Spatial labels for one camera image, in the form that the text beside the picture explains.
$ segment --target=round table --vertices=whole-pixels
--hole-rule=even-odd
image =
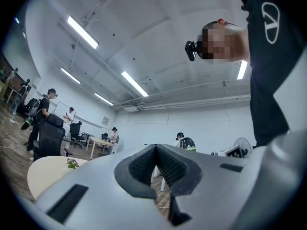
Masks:
[[[63,178],[73,169],[69,169],[67,159],[75,159],[79,166],[88,162],[87,160],[64,157],[48,156],[43,157],[32,163],[28,170],[28,186],[34,199],[37,199],[42,192]]]

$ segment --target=black pants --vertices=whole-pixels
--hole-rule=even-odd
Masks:
[[[38,132],[39,132],[39,123],[35,122],[33,124],[32,132],[29,136],[27,151],[33,150],[33,141],[37,140]]]

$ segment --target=whiteboard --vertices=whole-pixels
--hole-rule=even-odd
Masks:
[[[63,116],[65,115],[65,113],[69,112],[69,108],[70,108],[70,106],[67,106],[62,102],[58,102],[56,109],[53,111],[53,114],[58,116],[61,119],[64,119]],[[73,117],[75,116],[75,114],[76,114],[76,110],[74,110],[72,112],[72,120],[73,120]]]

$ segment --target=black camera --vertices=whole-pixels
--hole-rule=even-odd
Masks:
[[[192,41],[187,41],[186,46],[184,47],[186,53],[190,59],[190,61],[195,61],[196,56],[196,46],[195,43]]]

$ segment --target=tube light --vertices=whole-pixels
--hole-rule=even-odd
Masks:
[[[99,97],[101,100],[105,101],[106,103],[113,105],[110,101],[107,101],[105,98],[101,97],[99,94],[95,93],[95,95]]]
[[[236,79],[242,79],[244,77],[244,73],[245,73],[247,65],[248,65],[248,63],[246,61],[242,60],[240,71],[239,71],[238,77]]]
[[[127,72],[122,72],[121,73],[125,79],[128,80],[129,83],[133,85],[134,88],[136,88],[144,97],[147,97],[148,94],[141,88],[140,85],[137,84],[137,82],[127,73]]]
[[[69,74],[64,68],[61,69],[66,75],[68,75],[70,78],[75,80],[78,84],[80,84],[80,81],[77,80],[75,77],[73,77],[71,74]]]
[[[92,36],[88,34],[86,30],[84,30],[82,26],[79,25],[78,22],[75,21],[74,18],[72,18],[71,16],[68,17],[67,23],[71,25],[72,28],[75,29],[75,31],[79,33],[80,36],[83,37],[84,40],[88,42],[94,49],[97,48],[98,43],[92,38]]]

